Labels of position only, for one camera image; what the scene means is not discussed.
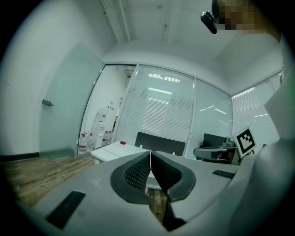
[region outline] window blinds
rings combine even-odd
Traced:
[[[250,126],[257,144],[271,144],[279,137],[277,130],[264,108],[265,103],[274,94],[274,88],[268,79],[232,97],[233,134]]]
[[[140,65],[122,110],[115,141],[134,145],[138,132],[187,143],[194,78]]]

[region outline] glass door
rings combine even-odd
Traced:
[[[60,63],[40,101],[40,157],[78,155],[84,110],[102,67],[102,60],[82,42]]]

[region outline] door handle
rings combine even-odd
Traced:
[[[42,100],[42,104],[46,105],[46,106],[53,106],[51,101],[47,101],[47,100],[44,100],[44,99]]]

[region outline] window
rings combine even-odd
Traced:
[[[139,66],[122,110],[115,141],[134,145],[138,132],[187,143],[194,101],[194,78]]]
[[[231,136],[232,106],[230,96],[220,89],[196,80],[195,114],[186,157],[194,158],[195,148],[203,144],[204,134]]]
[[[277,130],[264,108],[279,87],[280,75],[233,96],[233,132],[250,126],[257,144],[271,144],[279,139]]]

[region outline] computer monitor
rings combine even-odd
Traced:
[[[224,137],[204,134],[203,148],[219,147],[224,142]]]

